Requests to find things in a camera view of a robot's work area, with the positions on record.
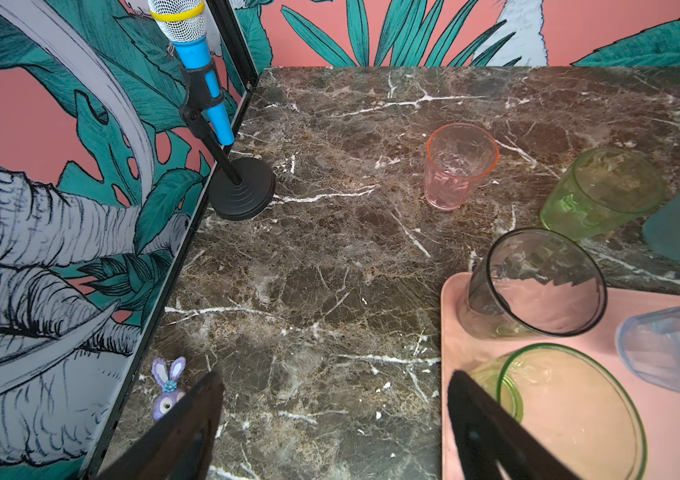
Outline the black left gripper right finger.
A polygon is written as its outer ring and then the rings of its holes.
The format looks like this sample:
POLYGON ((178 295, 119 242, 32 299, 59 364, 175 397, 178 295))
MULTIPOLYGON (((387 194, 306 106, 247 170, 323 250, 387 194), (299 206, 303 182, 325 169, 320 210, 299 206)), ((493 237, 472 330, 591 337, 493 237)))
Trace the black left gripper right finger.
POLYGON ((449 382, 447 409, 465 478, 576 477, 462 370, 449 382))

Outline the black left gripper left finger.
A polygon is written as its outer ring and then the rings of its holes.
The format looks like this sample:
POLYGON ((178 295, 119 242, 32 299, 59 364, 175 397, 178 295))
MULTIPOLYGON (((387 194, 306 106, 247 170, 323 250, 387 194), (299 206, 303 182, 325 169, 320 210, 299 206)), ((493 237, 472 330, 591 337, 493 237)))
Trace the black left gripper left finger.
POLYGON ((101 479, 204 479, 223 410, 225 386, 217 372, 206 374, 187 395, 101 479))

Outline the tall green glass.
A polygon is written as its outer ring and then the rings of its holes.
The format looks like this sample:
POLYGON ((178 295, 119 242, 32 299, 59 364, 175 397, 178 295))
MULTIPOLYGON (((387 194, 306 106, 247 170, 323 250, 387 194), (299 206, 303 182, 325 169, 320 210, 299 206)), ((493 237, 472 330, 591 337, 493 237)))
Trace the tall green glass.
POLYGON ((644 477, 648 446, 638 410, 592 357, 536 343, 476 363, 468 374, 578 477, 644 477))

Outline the tall smoky grey glass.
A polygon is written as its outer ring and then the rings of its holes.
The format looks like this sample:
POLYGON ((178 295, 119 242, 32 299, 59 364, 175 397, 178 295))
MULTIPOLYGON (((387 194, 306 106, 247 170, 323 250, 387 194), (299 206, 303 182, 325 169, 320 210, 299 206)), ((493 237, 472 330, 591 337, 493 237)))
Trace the tall smoky grey glass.
POLYGON ((482 340, 584 334, 606 313, 604 276, 566 236, 541 228, 497 239, 472 272, 458 303, 458 321, 482 340))

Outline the short pink glass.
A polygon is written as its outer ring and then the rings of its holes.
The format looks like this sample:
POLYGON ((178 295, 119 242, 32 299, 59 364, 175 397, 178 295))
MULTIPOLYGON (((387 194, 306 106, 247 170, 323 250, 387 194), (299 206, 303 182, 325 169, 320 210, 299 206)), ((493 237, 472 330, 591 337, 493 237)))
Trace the short pink glass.
POLYGON ((426 145, 426 200, 443 211, 460 208, 496 167, 498 160, 499 146, 485 129, 470 123, 452 123, 438 128, 426 145))

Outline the pink plastic tray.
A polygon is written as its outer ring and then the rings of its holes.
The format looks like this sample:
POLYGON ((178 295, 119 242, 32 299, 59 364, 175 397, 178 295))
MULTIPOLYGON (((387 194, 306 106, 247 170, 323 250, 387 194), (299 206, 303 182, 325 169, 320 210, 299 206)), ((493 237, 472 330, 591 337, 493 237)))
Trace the pink plastic tray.
POLYGON ((646 479, 680 479, 680 394, 647 383, 618 357, 616 330, 626 319, 680 306, 680 296, 619 288, 608 289, 604 317, 591 331, 572 338, 529 337, 478 340, 460 326, 457 308, 472 274, 449 277, 441 290, 441 396, 447 396, 454 371, 483 363, 533 343, 557 343, 577 349, 605 367, 625 388, 637 407, 647 437, 646 479))

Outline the purple bunny toy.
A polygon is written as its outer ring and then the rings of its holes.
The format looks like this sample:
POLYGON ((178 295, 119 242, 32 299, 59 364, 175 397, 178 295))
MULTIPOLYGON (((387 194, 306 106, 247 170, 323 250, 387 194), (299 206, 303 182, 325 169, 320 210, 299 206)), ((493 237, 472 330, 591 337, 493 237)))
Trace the purple bunny toy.
POLYGON ((171 364, 161 358, 153 361, 152 375, 162 390, 153 409, 153 418, 156 421, 160 420, 185 396, 185 391, 179 385, 179 379, 185 368, 186 358, 183 356, 171 364))

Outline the black microphone stand base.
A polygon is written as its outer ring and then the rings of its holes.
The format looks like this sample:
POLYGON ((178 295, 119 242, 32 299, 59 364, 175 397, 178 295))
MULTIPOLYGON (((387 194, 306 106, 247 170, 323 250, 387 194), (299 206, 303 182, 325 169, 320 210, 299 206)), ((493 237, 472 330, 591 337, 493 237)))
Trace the black microphone stand base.
POLYGON ((241 221, 254 218, 273 199, 276 176, 263 160, 241 157, 232 161, 241 182, 235 184, 223 170, 217 167, 209 182, 209 202, 223 219, 241 221))

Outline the short green glass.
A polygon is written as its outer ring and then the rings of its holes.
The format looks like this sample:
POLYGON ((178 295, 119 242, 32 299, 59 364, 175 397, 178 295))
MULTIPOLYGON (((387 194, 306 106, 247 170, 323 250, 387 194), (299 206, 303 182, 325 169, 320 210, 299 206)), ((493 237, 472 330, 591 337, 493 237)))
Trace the short green glass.
POLYGON ((543 226, 573 241, 606 233, 665 199, 660 172, 639 152, 614 147, 581 153, 544 203, 543 226))

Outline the blue toy microphone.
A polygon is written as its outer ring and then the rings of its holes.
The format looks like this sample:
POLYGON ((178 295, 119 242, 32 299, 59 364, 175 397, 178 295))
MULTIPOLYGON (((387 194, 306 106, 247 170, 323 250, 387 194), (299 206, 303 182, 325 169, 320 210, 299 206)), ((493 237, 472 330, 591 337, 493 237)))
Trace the blue toy microphone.
POLYGON ((149 1, 151 16, 179 54, 188 73, 200 73, 208 88, 212 105, 203 107, 224 146, 235 141, 224 96, 207 42, 206 3, 204 1, 149 1))

